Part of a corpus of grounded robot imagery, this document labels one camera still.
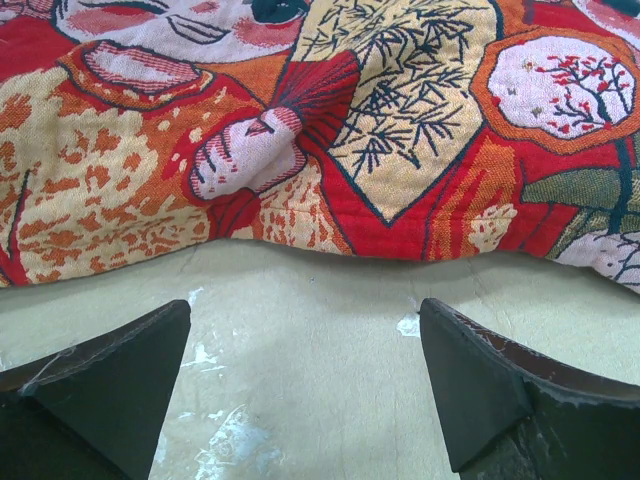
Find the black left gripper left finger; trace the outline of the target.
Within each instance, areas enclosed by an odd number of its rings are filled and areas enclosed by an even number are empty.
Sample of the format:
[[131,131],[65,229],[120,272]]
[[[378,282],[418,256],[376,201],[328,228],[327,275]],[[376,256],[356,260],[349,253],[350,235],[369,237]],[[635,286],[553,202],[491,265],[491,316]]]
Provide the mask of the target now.
[[1,374],[4,479],[146,479],[191,322],[173,300]]

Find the red patterned pillowcase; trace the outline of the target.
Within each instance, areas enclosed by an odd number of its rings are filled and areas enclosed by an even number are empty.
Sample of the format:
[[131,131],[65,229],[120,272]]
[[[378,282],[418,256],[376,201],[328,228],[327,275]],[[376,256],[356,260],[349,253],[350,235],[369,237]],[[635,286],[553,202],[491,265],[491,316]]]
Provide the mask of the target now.
[[218,238],[639,286],[635,1],[5,1],[1,283]]

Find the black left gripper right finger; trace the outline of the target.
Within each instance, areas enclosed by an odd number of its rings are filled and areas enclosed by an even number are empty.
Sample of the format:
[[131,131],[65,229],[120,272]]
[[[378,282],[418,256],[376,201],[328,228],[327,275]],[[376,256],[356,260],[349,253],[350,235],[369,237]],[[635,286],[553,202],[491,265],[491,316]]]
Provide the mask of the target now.
[[559,362],[436,299],[425,299],[419,315],[449,464],[460,478],[638,478],[638,386]]

